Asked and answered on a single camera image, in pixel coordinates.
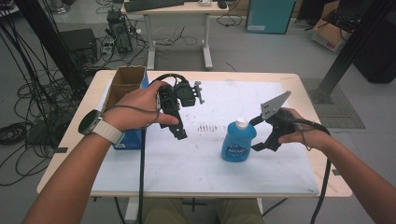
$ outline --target khaki pants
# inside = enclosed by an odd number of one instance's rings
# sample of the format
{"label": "khaki pants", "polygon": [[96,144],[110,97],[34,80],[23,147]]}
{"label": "khaki pants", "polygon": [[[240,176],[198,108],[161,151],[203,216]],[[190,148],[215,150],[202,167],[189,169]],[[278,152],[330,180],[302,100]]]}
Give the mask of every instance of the khaki pants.
{"label": "khaki pants", "polygon": [[[216,212],[221,224],[263,224],[256,199],[217,199]],[[143,202],[145,224],[188,224],[182,199],[147,198]]]}

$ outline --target wrist strap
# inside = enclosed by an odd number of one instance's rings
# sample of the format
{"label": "wrist strap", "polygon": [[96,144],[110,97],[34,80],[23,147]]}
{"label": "wrist strap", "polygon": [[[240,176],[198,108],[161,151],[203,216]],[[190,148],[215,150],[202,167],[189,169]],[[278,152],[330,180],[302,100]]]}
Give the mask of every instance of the wrist strap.
{"label": "wrist strap", "polygon": [[98,124],[93,129],[93,132],[101,135],[113,144],[117,144],[123,136],[123,133],[120,130],[103,120],[99,120]]}

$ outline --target bottle cap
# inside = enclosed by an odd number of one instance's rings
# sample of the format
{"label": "bottle cap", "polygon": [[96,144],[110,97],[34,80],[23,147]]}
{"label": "bottle cap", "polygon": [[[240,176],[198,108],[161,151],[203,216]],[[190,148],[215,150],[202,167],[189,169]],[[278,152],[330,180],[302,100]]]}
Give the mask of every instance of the bottle cap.
{"label": "bottle cap", "polygon": [[236,128],[239,130],[245,130],[248,126],[248,120],[244,118],[236,119]]}

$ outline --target bottle label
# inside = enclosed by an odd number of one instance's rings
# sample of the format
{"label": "bottle label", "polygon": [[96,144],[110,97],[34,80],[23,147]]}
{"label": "bottle label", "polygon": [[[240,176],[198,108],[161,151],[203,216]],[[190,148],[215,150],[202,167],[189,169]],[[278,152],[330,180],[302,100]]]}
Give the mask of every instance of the bottle label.
{"label": "bottle label", "polygon": [[245,147],[239,145],[230,144],[227,146],[225,154],[229,158],[241,158],[246,157],[248,150]]}

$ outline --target watch face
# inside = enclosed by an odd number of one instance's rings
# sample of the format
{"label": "watch face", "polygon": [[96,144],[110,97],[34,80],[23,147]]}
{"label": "watch face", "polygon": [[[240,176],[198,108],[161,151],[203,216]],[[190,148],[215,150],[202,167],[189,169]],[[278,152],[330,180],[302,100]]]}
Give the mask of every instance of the watch face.
{"label": "watch face", "polygon": [[78,132],[82,134],[92,133],[93,128],[98,122],[98,118],[100,117],[100,111],[93,110],[88,113],[84,119],[82,119],[81,123],[78,126]]}

